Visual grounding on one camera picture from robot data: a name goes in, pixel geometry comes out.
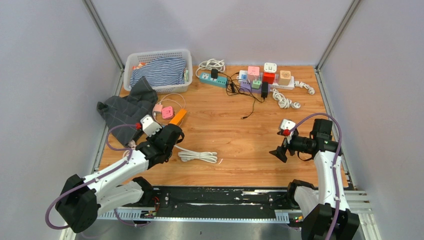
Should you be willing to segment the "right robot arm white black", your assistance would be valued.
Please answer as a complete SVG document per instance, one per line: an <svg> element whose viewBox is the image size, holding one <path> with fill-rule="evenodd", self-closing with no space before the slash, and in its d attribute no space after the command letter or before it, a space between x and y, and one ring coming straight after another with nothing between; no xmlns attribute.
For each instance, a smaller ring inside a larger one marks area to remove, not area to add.
<svg viewBox="0 0 424 240"><path fill-rule="evenodd" d="M283 119L278 135L284 136L280 146L270 152L282 162L287 155L309 154L318 175L318 188L311 183L294 179L287 187L286 204L300 208L303 221L303 240L351 240L354 238L360 218L350 210L342 181L342 148L334 141L332 128L335 121L314 120L308 137L300 136L298 124Z"/></svg>

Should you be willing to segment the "orange power strip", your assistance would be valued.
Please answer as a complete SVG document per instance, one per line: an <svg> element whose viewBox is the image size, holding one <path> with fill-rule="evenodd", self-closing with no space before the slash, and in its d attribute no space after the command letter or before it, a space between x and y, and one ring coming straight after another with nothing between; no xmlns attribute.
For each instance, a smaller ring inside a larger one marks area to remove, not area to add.
<svg viewBox="0 0 424 240"><path fill-rule="evenodd" d="M187 111L184 108L182 108L168 123L176 125L176 126L180 126L186 114L187 114Z"/></svg>

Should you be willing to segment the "green small adapter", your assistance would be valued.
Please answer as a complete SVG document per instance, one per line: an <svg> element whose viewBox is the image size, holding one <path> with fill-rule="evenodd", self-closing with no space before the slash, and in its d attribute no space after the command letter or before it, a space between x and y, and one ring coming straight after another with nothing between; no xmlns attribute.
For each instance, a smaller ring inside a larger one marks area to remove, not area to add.
<svg viewBox="0 0 424 240"><path fill-rule="evenodd" d="M262 82L260 80L253 80L251 82L251 88L258 90L258 89L261 88L261 84L262 84Z"/></svg>

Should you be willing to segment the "purple power strip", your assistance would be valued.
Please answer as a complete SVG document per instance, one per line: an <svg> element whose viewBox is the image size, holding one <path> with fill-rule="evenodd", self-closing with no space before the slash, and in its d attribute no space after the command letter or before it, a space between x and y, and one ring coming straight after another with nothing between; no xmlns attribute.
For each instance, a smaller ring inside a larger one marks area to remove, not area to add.
<svg viewBox="0 0 424 240"><path fill-rule="evenodd" d="M241 80L238 82L241 89L244 89L245 92L251 92L253 94L260 94L261 93L261 87L259 89L252 88L251 84L248 81Z"/></svg>

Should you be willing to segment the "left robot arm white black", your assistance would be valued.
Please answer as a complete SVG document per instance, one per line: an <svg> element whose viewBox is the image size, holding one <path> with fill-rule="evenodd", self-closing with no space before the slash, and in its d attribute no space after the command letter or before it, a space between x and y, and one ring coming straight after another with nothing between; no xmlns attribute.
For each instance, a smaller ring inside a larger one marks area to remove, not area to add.
<svg viewBox="0 0 424 240"><path fill-rule="evenodd" d="M88 229L102 214L127 204L138 203L142 207L153 201L153 188L136 174L168 162L176 144L184 140L183 130L168 124L161 127L155 121L127 124L128 128L143 130L145 142L129 149L127 156L114 164L90 175L70 176L57 197L47 208L45 222L55 230L71 228L74 233Z"/></svg>

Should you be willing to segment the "pink cube adapter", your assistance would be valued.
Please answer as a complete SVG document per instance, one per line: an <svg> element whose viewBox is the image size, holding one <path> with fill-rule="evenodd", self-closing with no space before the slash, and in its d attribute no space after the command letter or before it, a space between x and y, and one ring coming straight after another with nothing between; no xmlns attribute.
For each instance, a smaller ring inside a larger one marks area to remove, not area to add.
<svg viewBox="0 0 424 240"><path fill-rule="evenodd" d="M175 111L172 106L163 107L161 110L161 117L163 120L171 120L175 116Z"/></svg>

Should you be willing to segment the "black power adapter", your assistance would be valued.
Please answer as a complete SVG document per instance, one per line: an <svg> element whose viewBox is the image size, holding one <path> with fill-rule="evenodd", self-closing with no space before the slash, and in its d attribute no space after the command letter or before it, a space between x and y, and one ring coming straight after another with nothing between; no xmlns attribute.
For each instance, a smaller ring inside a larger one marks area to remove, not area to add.
<svg viewBox="0 0 424 240"><path fill-rule="evenodd" d="M265 99L265 98L267 98L268 97L268 94L269 94L269 83L268 82L262 82L261 83L261 89L260 89L260 94L261 94L261 97L263 98L263 99Z"/></svg>

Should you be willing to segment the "light pink usb charger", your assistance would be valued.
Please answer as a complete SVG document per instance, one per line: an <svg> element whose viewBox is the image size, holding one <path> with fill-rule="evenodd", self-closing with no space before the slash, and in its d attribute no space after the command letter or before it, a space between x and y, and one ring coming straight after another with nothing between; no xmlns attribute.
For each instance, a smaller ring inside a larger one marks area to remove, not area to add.
<svg viewBox="0 0 424 240"><path fill-rule="evenodd" d="M163 105L162 104L156 104L154 107L153 107L153 113L155 113L155 114L161 114L162 113L162 110L163 110Z"/></svg>

